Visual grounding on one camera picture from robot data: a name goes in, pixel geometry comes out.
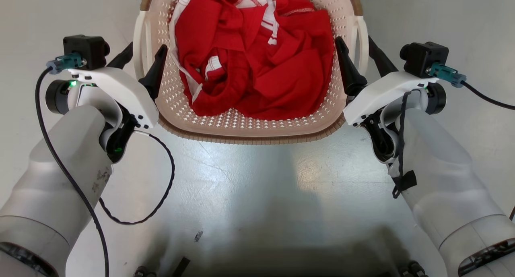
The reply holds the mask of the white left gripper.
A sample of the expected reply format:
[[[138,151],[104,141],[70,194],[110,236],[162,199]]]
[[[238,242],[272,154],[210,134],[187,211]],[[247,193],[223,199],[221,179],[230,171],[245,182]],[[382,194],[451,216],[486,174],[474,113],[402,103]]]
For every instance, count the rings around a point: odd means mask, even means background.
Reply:
[[[162,45],[146,75],[137,81],[122,69],[134,55],[134,43],[112,59],[107,67],[93,71],[70,69],[72,84],[68,95],[70,110],[92,106],[103,117],[98,137],[112,163],[118,163],[132,133],[157,125],[159,112],[155,99],[159,95],[168,47]]]

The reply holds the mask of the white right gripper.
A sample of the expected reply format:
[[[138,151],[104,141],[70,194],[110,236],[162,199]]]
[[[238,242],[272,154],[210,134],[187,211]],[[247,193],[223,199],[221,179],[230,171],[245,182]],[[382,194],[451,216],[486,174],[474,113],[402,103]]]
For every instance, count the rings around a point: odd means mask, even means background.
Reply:
[[[421,79],[397,67],[368,36],[369,57],[375,62],[380,79],[367,85],[351,58],[341,36],[335,38],[344,92],[353,99],[344,108],[350,126],[364,127],[381,163],[393,163],[399,154],[402,106],[427,114],[439,113],[439,84],[436,78]]]

